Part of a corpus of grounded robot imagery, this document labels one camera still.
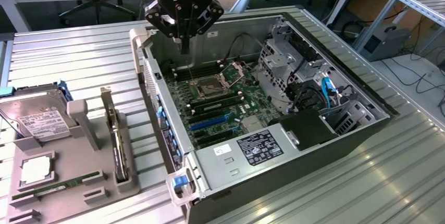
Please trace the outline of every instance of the office chair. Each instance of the office chair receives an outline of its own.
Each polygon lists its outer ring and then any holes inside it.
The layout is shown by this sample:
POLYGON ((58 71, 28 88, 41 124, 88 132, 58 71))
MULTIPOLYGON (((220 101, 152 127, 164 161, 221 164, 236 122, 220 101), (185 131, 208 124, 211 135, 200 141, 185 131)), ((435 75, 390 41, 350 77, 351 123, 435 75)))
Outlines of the office chair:
POLYGON ((65 17, 89 7, 94 7, 94 9, 96 9, 96 24, 100 24, 100 8, 101 7, 110 8, 113 10, 117 10, 117 11, 128 14, 130 16, 130 20, 134 21, 136 13, 132 10, 121 7, 122 4, 124 4, 122 0, 117 0, 117 5, 108 3, 106 0, 90 0, 85 3, 82 3, 81 0, 77 0, 77 6, 73 7, 70 10, 58 14, 60 23, 62 25, 69 25, 69 20, 65 17))

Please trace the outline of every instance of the warning label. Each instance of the warning label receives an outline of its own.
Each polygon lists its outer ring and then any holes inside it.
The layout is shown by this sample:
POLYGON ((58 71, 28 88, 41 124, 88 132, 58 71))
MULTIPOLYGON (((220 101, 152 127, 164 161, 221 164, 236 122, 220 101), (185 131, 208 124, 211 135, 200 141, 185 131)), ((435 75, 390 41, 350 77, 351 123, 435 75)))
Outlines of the warning label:
POLYGON ((68 132, 68 126, 57 110, 18 117, 19 123, 34 138, 68 132))
POLYGON ((256 166, 283 154, 268 130, 237 140, 248 164, 256 166))

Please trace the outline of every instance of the hard disk drive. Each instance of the hard disk drive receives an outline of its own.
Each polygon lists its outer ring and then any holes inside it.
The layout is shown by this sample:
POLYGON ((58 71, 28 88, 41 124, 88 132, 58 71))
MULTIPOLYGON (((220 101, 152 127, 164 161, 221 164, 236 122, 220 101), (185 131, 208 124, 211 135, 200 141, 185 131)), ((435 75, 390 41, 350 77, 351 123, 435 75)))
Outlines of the hard disk drive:
POLYGON ((69 128, 77 124, 66 114, 70 95, 61 84, 10 88, 0 96, 0 115, 18 138, 33 136, 45 142, 69 135, 69 128))

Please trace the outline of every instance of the motherboard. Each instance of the motherboard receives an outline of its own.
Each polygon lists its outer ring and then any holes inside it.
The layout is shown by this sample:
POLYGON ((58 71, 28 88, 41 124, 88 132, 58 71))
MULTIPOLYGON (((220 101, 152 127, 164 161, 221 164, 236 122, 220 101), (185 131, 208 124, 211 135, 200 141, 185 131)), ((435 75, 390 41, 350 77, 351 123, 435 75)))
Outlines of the motherboard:
POLYGON ((165 79, 196 149, 261 129, 280 116, 252 68, 233 61, 219 68, 216 73, 181 70, 188 79, 179 78, 177 73, 165 79))

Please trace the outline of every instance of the metal slotted table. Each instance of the metal slotted table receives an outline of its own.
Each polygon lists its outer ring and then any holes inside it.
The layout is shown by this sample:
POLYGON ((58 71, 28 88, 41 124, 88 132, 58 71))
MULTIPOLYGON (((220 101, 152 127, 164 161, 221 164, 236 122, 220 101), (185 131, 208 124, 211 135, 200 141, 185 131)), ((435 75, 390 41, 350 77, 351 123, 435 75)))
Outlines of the metal slotted table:
MULTIPOLYGON (((445 136, 391 82, 317 20, 295 7, 249 10, 288 12, 326 48, 399 112, 399 117, 344 158, 211 223, 426 223, 443 222, 445 136)), ((89 117, 102 113, 98 87, 109 85, 125 113, 141 184, 138 195, 64 223, 184 223, 168 198, 165 169, 134 79, 128 30, 144 22, 17 34, 6 45, 7 85, 64 79, 89 117)), ((0 223, 5 221, 11 130, 0 132, 0 223)))
POLYGON ((388 0, 379 15, 376 16, 372 24, 370 25, 367 31, 359 36, 356 42, 354 43, 354 49, 356 52, 364 47, 375 28, 382 23, 387 12, 391 10, 394 3, 399 1, 411 9, 414 9, 419 14, 431 19, 440 28, 435 31, 434 35, 430 37, 430 40, 424 43, 419 53, 426 49, 430 43, 436 39, 438 35, 445 30, 445 0, 388 0))

